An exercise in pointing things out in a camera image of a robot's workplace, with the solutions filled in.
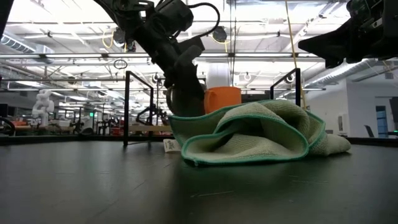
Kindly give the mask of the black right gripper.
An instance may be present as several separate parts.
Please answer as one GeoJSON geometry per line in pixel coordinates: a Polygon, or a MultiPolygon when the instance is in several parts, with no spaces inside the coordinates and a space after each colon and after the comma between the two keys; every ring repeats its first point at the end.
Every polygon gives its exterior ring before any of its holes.
{"type": "Polygon", "coordinates": [[[397,14],[363,21],[355,16],[332,32],[301,40],[298,47],[325,60],[325,68],[363,58],[397,57],[397,14]]]}

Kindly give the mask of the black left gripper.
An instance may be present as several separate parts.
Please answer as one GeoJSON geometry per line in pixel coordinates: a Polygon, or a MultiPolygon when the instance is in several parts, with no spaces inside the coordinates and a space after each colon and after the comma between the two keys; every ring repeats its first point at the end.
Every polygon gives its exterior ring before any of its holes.
{"type": "Polygon", "coordinates": [[[177,42],[163,29],[147,22],[134,30],[133,39],[164,72],[164,87],[173,86],[191,96],[204,96],[197,78],[197,66],[193,64],[193,59],[204,51],[201,38],[192,37],[177,42]]]}

